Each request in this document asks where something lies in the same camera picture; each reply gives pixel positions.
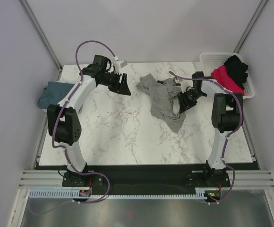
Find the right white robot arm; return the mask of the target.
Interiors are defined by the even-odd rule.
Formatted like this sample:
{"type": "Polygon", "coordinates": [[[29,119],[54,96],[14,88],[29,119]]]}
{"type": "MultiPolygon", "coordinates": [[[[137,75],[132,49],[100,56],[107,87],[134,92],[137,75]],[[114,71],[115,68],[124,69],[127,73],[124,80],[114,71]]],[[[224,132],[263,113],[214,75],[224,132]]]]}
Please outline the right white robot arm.
{"type": "Polygon", "coordinates": [[[243,95],[233,93],[212,77],[206,77],[197,71],[191,76],[193,87],[178,93],[180,113],[197,105],[201,97],[211,97],[213,108],[211,121],[215,129],[211,154],[202,172],[187,174],[190,187],[229,187],[227,174],[226,151],[229,148],[230,136],[243,124],[243,95]]]}

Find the grey t shirt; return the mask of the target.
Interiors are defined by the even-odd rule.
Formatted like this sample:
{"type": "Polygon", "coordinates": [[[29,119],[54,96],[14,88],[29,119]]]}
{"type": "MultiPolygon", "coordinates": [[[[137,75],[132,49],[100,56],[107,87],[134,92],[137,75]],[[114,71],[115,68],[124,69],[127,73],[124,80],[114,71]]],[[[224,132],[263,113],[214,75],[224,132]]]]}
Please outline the grey t shirt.
{"type": "Polygon", "coordinates": [[[140,78],[137,89],[149,96],[151,115],[165,121],[172,132],[178,133],[186,116],[180,112],[178,94],[181,88],[176,85],[175,79],[160,81],[148,74],[140,78]]]}

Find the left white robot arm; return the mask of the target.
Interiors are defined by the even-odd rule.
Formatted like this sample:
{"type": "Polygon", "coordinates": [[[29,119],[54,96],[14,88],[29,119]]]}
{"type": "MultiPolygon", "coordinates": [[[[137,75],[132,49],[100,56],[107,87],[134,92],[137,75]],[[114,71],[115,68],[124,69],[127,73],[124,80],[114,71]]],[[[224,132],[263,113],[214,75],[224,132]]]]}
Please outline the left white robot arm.
{"type": "Polygon", "coordinates": [[[107,57],[96,55],[93,63],[80,70],[80,80],[68,94],[56,105],[48,106],[48,132],[52,147],[61,148],[67,161],[62,186],[85,187],[89,184],[91,175],[79,145],[82,127],[78,111],[98,85],[106,86],[113,93],[129,96],[127,74],[121,73],[126,65],[125,60],[117,57],[112,62],[107,57]]]}

